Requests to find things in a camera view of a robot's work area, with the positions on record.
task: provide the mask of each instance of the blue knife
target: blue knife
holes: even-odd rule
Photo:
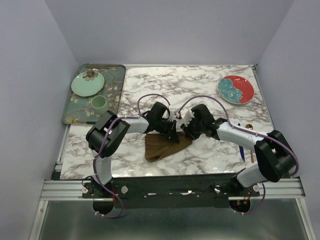
[[[244,147],[239,145],[239,150],[240,150],[240,154],[241,154],[241,158],[242,160],[245,162],[245,151],[244,151]]]

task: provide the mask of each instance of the spoon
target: spoon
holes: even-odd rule
[[[253,130],[253,129],[254,129],[254,127],[253,127],[251,124],[245,125],[245,128],[246,128],[246,129],[250,129],[250,130]],[[254,153],[253,153],[252,151],[251,151],[250,153],[251,153],[251,162],[254,163],[254,162],[255,162]]]

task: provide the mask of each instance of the brown cloth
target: brown cloth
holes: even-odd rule
[[[160,134],[147,134],[145,136],[145,159],[152,163],[167,156],[180,152],[192,144],[184,132],[177,132],[180,143],[165,139]]]

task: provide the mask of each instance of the cup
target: cup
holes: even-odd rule
[[[103,115],[109,110],[107,99],[104,96],[95,96],[91,101],[91,106],[97,114]]]

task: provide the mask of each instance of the white marble table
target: white marble table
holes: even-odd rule
[[[219,80],[227,75],[246,78],[254,87],[255,95],[245,105],[232,105],[218,93]],[[167,66],[137,67],[127,70],[120,100],[119,115],[136,116],[139,97],[158,93],[166,96],[171,105],[180,107],[190,97],[210,95],[228,110],[233,123],[242,126],[250,123],[255,130],[270,132],[273,129],[253,71],[248,65],[232,66]],[[141,111],[146,111],[155,101],[166,102],[160,97],[148,97],[141,102]],[[206,98],[194,99],[187,106],[206,104],[217,119],[225,115],[220,106]],[[65,148],[60,179],[82,179],[93,173],[93,156],[86,142],[90,126],[72,125]],[[114,177],[172,176],[191,174],[236,173],[252,166],[250,152],[244,150],[243,162],[239,146],[231,142],[217,141],[201,136],[188,148],[150,163],[145,159],[145,136],[127,134],[112,156],[111,171]]]

